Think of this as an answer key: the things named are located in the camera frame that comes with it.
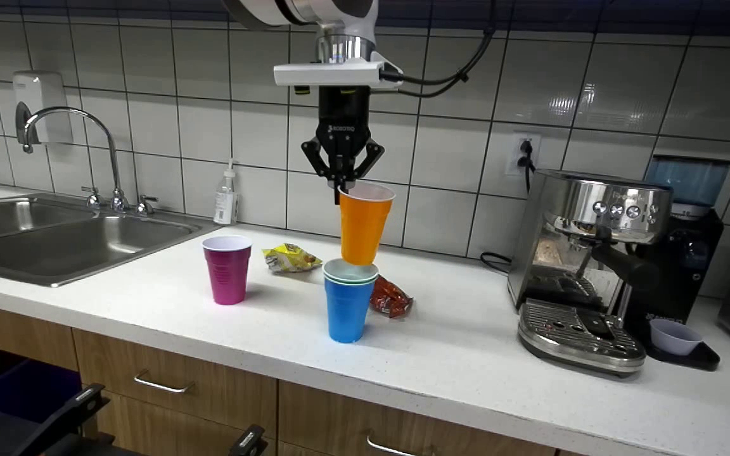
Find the stainless steel sink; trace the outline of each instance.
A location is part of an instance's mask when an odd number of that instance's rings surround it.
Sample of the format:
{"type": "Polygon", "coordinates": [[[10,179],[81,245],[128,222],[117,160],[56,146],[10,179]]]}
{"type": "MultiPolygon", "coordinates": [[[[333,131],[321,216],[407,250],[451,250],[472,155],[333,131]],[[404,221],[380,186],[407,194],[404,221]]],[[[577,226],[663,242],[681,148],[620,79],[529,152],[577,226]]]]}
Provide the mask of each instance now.
{"type": "Polygon", "coordinates": [[[48,216],[43,221],[48,222],[0,235],[0,275],[60,285],[212,228],[169,216],[88,216],[88,221],[48,216]]]}
{"type": "Polygon", "coordinates": [[[23,194],[0,199],[0,235],[93,217],[83,202],[23,194]]]}

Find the coffee machine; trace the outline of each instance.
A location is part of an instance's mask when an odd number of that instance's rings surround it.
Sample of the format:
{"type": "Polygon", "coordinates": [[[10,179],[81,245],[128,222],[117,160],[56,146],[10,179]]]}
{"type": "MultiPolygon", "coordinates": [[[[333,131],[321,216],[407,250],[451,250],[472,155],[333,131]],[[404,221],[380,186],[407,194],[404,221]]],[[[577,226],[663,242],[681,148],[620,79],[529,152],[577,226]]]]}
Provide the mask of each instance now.
{"type": "Polygon", "coordinates": [[[615,375],[639,371],[644,347],[626,335],[626,297],[658,270],[631,255],[662,237],[671,189],[601,175],[534,171],[510,266],[517,335],[541,356],[615,375]]]}

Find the white countertop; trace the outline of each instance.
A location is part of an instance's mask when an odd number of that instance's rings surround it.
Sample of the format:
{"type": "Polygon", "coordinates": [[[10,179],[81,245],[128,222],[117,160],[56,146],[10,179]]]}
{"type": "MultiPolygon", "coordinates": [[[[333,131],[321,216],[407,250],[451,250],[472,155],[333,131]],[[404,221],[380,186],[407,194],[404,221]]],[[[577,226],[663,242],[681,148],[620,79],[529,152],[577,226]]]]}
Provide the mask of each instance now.
{"type": "Polygon", "coordinates": [[[503,274],[383,250],[380,270],[416,306],[403,322],[370,314],[356,345],[336,345],[321,274],[271,275],[261,255],[290,241],[333,259],[336,242],[257,228],[217,233],[256,245],[238,306],[212,303],[194,237],[60,288],[0,279],[0,308],[581,454],[730,454],[730,336],[712,323],[712,302],[697,303],[693,327],[719,351],[717,371],[645,359],[639,375],[615,380],[524,351],[503,274]]]}

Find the faucet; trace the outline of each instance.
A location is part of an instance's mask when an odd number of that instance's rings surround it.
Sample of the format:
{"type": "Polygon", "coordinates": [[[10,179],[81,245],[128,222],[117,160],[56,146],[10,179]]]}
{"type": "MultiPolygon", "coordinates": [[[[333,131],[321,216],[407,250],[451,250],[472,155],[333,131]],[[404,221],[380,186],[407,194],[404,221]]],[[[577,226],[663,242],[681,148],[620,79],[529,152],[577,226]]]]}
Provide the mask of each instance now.
{"type": "Polygon", "coordinates": [[[105,129],[105,124],[100,118],[96,118],[90,110],[83,110],[79,105],[45,105],[45,108],[38,108],[33,110],[29,117],[26,113],[17,113],[15,118],[15,131],[17,131],[17,141],[23,146],[23,152],[33,152],[33,143],[38,143],[38,133],[34,133],[34,124],[52,113],[52,110],[75,110],[81,113],[83,118],[90,118],[98,129],[103,129],[105,133],[105,141],[109,141],[109,161],[110,161],[110,179],[114,179],[114,189],[110,189],[110,211],[117,216],[122,216],[127,211],[127,197],[122,193],[122,184],[119,184],[119,170],[117,170],[117,148],[114,148],[114,136],[110,131],[105,129]]]}

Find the soap dispenser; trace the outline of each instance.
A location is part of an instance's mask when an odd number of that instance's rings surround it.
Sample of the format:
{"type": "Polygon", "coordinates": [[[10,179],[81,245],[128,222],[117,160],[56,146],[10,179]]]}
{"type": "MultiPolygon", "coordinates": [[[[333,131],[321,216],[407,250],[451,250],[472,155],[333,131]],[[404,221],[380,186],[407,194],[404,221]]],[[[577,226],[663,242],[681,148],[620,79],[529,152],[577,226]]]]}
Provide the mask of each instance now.
{"type": "Polygon", "coordinates": [[[212,211],[216,226],[235,222],[238,194],[232,193],[232,179],[235,179],[235,161],[230,160],[227,166],[223,170],[223,179],[216,193],[216,211],[212,211]]]}

